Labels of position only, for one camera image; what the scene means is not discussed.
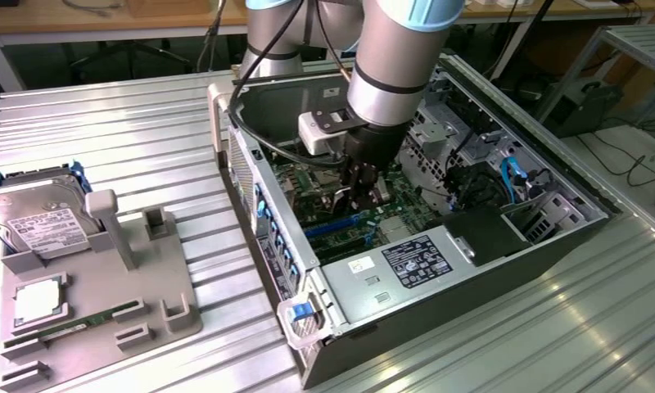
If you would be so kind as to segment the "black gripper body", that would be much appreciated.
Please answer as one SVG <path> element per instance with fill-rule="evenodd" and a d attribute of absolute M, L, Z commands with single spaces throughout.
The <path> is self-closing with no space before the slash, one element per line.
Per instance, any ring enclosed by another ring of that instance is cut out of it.
<path fill-rule="evenodd" d="M 345 155 L 353 164 L 385 169 L 396 157 L 407 134 L 407 124 L 367 124 L 347 131 Z"/>

